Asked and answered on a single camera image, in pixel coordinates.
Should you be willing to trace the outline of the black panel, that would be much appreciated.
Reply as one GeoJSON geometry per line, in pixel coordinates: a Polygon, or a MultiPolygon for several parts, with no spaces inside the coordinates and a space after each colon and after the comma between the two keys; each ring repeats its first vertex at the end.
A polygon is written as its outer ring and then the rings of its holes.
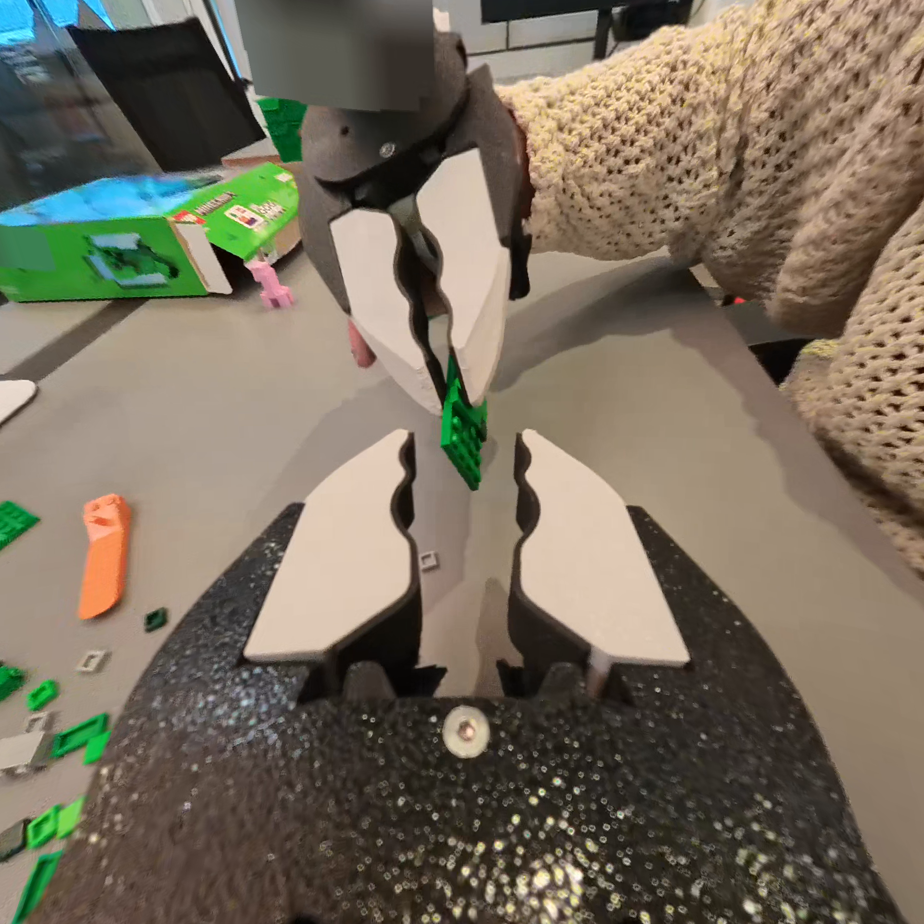
{"type": "Polygon", "coordinates": [[[162,170],[215,167],[265,138],[243,84],[229,75],[198,18],[66,31],[162,170]]]}

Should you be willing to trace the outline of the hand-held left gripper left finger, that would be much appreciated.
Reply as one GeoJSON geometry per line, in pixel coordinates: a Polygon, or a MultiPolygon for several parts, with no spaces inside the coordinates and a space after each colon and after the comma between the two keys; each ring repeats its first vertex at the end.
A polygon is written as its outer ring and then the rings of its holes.
{"type": "Polygon", "coordinates": [[[358,662],[412,672],[422,641],[415,439],[393,430],[305,499],[243,650],[254,664],[358,662]]]}

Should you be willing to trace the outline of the person's right forearm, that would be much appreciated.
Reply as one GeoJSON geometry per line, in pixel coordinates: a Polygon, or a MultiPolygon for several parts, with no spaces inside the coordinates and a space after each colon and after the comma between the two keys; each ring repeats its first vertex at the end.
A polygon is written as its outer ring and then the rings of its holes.
{"type": "Polygon", "coordinates": [[[733,6],[498,91],[538,252],[667,249],[799,333],[895,303],[899,232],[922,224],[922,2],[733,6]]]}

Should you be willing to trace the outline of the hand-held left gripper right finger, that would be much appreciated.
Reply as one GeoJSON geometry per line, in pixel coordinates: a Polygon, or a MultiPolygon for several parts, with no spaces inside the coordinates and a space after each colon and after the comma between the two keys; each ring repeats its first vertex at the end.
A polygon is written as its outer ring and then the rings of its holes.
{"type": "Polygon", "coordinates": [[[691,654],[629,508],[606,480],[535,430],[514,447],[509,635],[528,672],[584,669],[601,694],[621,664],[685,668],[691,654]]]}

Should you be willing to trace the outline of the pink lego pig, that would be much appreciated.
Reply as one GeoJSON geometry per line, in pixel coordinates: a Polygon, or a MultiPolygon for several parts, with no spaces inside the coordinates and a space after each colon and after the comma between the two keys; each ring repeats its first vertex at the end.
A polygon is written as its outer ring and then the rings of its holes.
{"type": "Polygon", "coordinates": [[[260,285],[260,300],[268,309],[290,308],[295,298],[289,287],[280,282],[273,265],[266,260],[249,260],[245,267],[260,285]]]}

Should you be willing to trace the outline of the orange brick separator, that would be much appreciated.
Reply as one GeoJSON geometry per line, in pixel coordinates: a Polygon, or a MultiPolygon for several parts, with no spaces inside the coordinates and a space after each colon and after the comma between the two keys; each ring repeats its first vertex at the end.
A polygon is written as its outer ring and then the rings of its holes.
{"type": "Polygon", "coordinates": [[[128,502],[109,493],[85,503],[83,524],[88,549],[77,616],[88,621],[107,614],[123,597],[131,526],[128,502]]]}

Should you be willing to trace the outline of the green lego box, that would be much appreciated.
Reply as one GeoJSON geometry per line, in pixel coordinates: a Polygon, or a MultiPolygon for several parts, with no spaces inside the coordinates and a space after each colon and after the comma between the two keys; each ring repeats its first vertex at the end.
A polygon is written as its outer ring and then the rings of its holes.
{"type": "Polygon", "coordinates": [[[98,179],[1,214],[16,304],[229,295],[299,242],[293,165],[98,179]]]}
{"type": "Polygon", "coordinates": [[[301,128],[306,105],[296,100],[271,97],[260,97],[257,103],[281,162],[301,162],[301,128]]]}

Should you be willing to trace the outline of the green studded lego plate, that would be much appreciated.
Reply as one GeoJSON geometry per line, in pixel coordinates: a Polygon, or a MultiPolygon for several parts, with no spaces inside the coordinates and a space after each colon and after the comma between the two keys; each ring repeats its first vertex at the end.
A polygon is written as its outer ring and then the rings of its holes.
{"type": "Polygon", "coordinates": [[[40,523],[40,517],[16,502],[4,501],[0,505],[1,551],[40,523]]]}
{"type": "Polygon", "coordinates": [[[446,395],[441,418],[440,446],[470,491],[481,483],[481,450],[488,438],[488,403],[468,403],[456,365],[450,354],[446,371],[446,395]]]}

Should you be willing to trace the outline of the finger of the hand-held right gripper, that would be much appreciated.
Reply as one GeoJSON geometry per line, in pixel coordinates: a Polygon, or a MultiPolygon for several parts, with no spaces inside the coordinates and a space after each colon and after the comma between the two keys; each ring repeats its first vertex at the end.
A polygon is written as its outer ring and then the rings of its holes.
{"type": "Polygon", "coordinates": [[[357,209],[330,225],[354,327],[385,371],[433,415],[445,376],[429,343],[422,267],[391,214],[357,209]]]}
{"type": "Polygon", "coordinates": [[[502,351],[511,257],[502,246],[480,152],[444,160],[417,197],[422,226],[440,255],[438,288],[449,345],[468,402],[487,397],[502,351]]]}

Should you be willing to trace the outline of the clear book stand white base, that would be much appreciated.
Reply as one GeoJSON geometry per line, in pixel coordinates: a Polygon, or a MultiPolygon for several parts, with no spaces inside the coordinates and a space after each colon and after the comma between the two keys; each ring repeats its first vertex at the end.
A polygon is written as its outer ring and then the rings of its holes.
{"type": "Polygon", "coordinates": [[[2,379],[0,423],[3,427],[24,410],[38,395],[39,386],[24,379],[2,379]]]}

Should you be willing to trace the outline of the pile of lego pieces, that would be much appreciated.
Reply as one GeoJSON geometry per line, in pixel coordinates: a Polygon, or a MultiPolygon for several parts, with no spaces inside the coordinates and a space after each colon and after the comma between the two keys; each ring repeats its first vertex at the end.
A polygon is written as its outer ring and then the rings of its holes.
{"type": "Polygon", "coordinates": [[[146,629],[148,610],[93,620],[52,612],[2,615],[2,665],[23,687],[2,701],[2,740],[38,733],[38,764],[2,770],[2,922],[12,922],[41,856],[75,838],[77,807],[89,803],[104,746],[129,693],[168,637],[179,611],[146,629]]]}

